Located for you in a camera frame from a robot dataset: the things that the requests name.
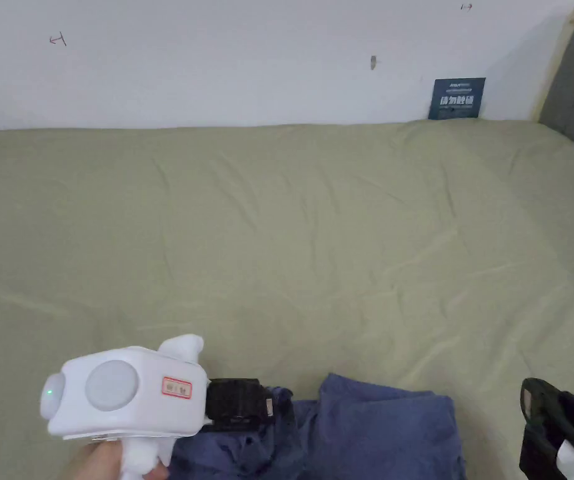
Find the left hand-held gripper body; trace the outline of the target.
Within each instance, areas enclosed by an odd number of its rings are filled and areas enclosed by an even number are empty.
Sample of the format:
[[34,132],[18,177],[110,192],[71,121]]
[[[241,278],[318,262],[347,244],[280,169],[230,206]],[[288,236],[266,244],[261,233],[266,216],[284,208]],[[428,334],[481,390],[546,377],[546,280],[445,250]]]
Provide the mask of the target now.
[[180,438],[254,432],[274,420],[273,397],[257,379],[210,379],[199,364],[201,336],[80,356],[50,375],[40,397],[48,432],[63,439],[122,444],[121,472],[169,466]]

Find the person's left hand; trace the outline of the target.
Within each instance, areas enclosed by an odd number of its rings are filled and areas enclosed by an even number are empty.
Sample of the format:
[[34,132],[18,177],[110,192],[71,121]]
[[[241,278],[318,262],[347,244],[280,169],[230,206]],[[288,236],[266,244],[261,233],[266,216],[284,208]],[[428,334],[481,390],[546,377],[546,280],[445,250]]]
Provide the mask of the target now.
[[120,479],[123,460],[121,441],[83,446],[65,466],[59,479]]

